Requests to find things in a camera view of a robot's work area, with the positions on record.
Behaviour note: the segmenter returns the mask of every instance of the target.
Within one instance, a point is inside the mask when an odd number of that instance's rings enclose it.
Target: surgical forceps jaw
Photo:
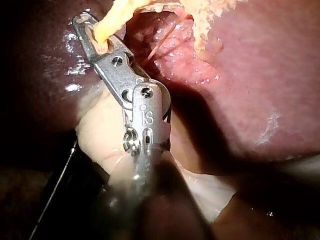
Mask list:
[[[122,107],[123,147],[132,156],[134,164],[130,194],[134,199],[142,200],[147,194],[152,161],[169,150],[170,93],[135,63],[134,54],[117,36],[108,39],[111,52],[98,55],[87,34],[97,22],[87,12],[72,20],[88,60]]]

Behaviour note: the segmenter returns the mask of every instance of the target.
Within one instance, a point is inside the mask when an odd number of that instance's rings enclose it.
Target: white tissue membrane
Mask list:
[[[203,217],[209,223],[212,223],[223,208],[226,207],[236,191],[217,176],[193,173],[186,170],[178,161],[175,161],[175,163],[182,173]],[[115,167],[110,174],[108,185],[125,189],[128,192],[134,180],[133,157],[125,153],[117,158]]]

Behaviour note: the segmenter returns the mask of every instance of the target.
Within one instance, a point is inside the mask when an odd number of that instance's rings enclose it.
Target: metal pivot screw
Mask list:
[[[131,154],[131,156],[137,156],[140,152],[140,144],[138,134],[133,128],[126,131],[123,137],[123,148]]]
[[[149,87],[144,87],[141,90],[141,95],[142,97],[144,97],[145,99],[150,99],[152,98],[152,96],[154,95],[154,91],[152,90],[152,88]]]
[[[123,63],[123,59],[122,57],[120,56],[115,56],[112,61],[111,61],[111,64],[114,66],[114,67],[119,67],[121,66]]]

